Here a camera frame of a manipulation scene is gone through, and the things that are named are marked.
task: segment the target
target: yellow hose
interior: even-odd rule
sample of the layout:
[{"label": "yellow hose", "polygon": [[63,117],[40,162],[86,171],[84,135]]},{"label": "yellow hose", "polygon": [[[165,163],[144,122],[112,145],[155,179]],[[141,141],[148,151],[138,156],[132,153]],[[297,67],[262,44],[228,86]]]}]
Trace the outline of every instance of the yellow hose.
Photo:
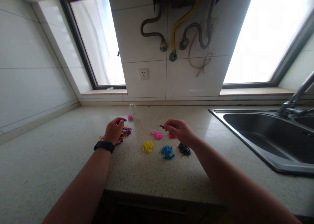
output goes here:
[{"label": "yellow hose", "polygon": [[177,26],[182,23],[184,20],[187,19],[187,17],[189,17],[195,10],[196,8],[199,6],[200,4],[200,0],[195,0],[195,4],[194,6],[192,7],[192,9],[186,14],[184,15],[182,18],[180,18],[176,24],[173,26],[173,30],[172,30],[172,49],[175,51],[176,50],[176,38],[175,38],[175,35],[176,35],[176,28]]}]

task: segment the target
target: watch strap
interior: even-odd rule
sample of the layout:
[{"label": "watch strap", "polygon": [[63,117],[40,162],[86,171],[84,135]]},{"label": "watch strap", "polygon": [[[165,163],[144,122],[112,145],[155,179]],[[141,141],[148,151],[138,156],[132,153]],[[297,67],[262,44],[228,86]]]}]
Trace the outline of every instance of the watch strap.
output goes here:
[{"label": "watch strap", "polygon": [[114,151],[114,145],[111,142],[107,142],[107,141],[98,141],[97,144],[94,146],[94,151],[97,148],[103,148],[105,150],[108,150],[110,153],[113,153]]}]

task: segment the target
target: clear plastic container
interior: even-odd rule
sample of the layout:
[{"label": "clear plastic container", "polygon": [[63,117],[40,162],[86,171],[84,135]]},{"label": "clear plastic container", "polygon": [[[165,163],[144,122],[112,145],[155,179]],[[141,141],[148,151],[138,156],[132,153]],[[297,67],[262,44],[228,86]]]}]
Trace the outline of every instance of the clear plastic container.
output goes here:
[{"label": "clear plastic container", "polygon": [[136,113],[137,113],[136,104],[130,103],[129,109],[130,109],[130,115],[132,115],[132,117],[134,119],[136,117]]}]

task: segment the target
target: faucet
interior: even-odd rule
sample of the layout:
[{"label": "faucet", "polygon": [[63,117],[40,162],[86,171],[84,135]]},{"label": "faucet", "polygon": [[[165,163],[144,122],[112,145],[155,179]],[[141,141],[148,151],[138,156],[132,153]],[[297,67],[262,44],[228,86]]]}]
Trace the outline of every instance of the faucet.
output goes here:
[{"label": "faucet", "polygon": [[297,90],[296,93],[283,105],[280,107],[280,109],[276,112],[276,115],[280,117],[288,117],[289,114],[293,114],[295,116],[304,116],[308,113],[314,112],[314,108],[310,110],[301,110],[301,109],[295,109],[295,104],[297,100],[301,97],[301,95],[313,84],[314,82],[314,71],[311,73],[311,75],[303,82],[303,84],[300,86],[300,88]]}]

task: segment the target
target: stainless steel sink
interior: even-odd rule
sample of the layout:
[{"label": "stainless steel sink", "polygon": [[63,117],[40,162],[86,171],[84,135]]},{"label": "stainless steel sink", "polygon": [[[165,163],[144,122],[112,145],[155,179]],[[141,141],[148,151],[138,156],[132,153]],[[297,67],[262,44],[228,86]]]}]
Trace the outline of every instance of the stainless steel sink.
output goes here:
[{"label": "stainless steel sink", "polygon": [[300,117],[294,118],[298,123],[302,124],[303,126],[309,127],[314,130],[314,117]]},{"label": "stainless steel sink", "polygon": [[272,110],[209,109],[276,172],[314,175],[314,117]]}]

